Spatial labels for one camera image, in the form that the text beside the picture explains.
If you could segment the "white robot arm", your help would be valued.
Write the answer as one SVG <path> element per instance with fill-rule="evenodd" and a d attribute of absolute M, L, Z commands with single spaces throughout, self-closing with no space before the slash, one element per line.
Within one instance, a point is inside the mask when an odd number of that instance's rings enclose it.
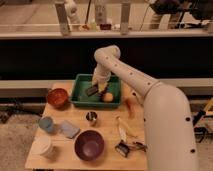
<path fill-rule="evenodd" d="M 186 95 L 120 60 L 118 46 L 94 52 L 93 80 L 106 83 L 112 73 L 143 98 L 148 171 L 199 171 L 193 119 Z"/>

